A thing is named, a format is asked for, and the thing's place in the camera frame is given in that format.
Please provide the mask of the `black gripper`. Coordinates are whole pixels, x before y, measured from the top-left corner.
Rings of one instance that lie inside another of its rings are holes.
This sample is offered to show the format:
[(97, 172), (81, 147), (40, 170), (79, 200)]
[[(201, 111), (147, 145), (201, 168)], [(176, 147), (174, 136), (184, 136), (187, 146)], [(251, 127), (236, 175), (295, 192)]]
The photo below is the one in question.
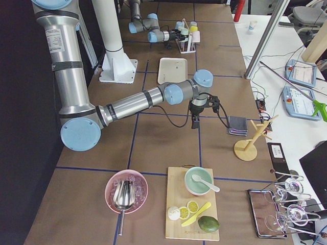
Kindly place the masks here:
[(201, 103), (200, 105), (195, 105), (193, 102), (190, 102), (189, 111), (192, 116), (192, 129), (197, 129), (200, 126), (200, 113), (203, 112), (206, 107), (206, 102)]
[(176, 41), (187, 41), (186, 37), (179, 37), (177, 38), (178, 34), (181, 34), (181, 31), (178, 29), (172, 29), (168, 31), (169, 34), (169, 41), (176, 40)]

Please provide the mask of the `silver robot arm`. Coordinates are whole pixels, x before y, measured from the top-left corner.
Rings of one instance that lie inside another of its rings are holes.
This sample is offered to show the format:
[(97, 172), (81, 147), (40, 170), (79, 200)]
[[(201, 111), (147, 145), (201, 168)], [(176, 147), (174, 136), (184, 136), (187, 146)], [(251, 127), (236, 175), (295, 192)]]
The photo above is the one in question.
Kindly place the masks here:
[(150, 13), (147, 18), (143, 19), (139, 8), (141, 2), (138, 0), (128, 1), (131, 11), (131, 22), (128, 27), (131, 34), (148, 31), (148, 41), (150, 43), (168, 42), (176, 39), (185, 41), (188, 39), (189, 35), (182, 34), (181, 30), (161, 30), (155, 13)]
[(119, 119), (147, 110), (161, 102), (171, 105), (190, 101), (194, 106), (206, 103), (213, 74), (205, 69), (192, 79), (166, 82), (106, 106), (94, 106), (88, 96), (76, 29), (80, 22), (78, 1), (33, 1), (37, 22), (44, 27), (57, 80), (62, 107), (61, 139), (74, 151), (93, 148), (101, 130)]

